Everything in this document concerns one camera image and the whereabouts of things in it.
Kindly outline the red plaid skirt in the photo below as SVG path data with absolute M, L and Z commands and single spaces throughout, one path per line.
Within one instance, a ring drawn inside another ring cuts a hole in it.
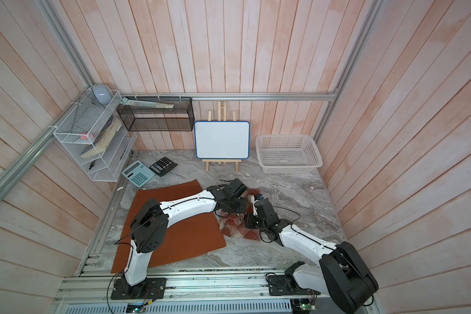
M 246 211 L 250 215 L 253 214 L 254 209 L 251 203 L 251 196 L 256 194 L 260 194 L 259 189 L 250 189 L 245 193 L 245 197 L 247 199 Z M 239 238 L 239 239 L 249 239 L 253 241 L 260 242 L 259 231 L 256 229 L 248 229 L 245 226 L 244 218 L 238 218 L 235 215 L 229 215 L 227 213 L 222 213 L 221 218 L 219 220 L 219 228 L 221 233 L 224 236 L 229 238 Z

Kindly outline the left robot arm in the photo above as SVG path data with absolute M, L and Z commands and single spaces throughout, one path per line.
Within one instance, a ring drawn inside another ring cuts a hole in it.
M 153 252 L 163 244 L 167 229 L 188 218 L 223 210 L 227 213 L 243 213 L 246 210 L 243 193 L 247 187 L 234 179 L 227 184 L 215 185 L 173 201 L 145 203 L 130 224 L 130 255 L 121 281 L 134 288 L 144 284 L 147 268 Z

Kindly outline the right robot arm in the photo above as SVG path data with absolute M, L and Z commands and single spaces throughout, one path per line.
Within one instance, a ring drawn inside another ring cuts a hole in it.
M 268 277 L 271 295 L 324 294 L 344 313 L 354 313 L 367 306 L 367 301 L 374 301 L 378 282 L 352 244 L 335 244 L 308 234 L 279 218 L 270 201 L 260 194 L 249 196 L 248 202 L 253 211 L 245 215 L 246 228 L 258 230 L 270 243 L 292 249 L 313 262 L 298 261 L 283 276 Z

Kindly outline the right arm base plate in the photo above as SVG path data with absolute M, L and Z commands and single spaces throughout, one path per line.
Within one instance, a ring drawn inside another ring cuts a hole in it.
M 311 289 L 303 289 L 293 280 L 291 276 L 277 275 L 273 272 L 267 273 L 265 279 L 271 296 L 292 296 L 320 294 Z

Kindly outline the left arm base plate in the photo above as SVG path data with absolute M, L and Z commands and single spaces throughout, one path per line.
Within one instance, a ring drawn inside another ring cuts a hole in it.
M 112 300 L 158 300 L 164 297 L 166 278 L 146 278 L 131 286 L 125 277 L 117 279 L 110 299 Z

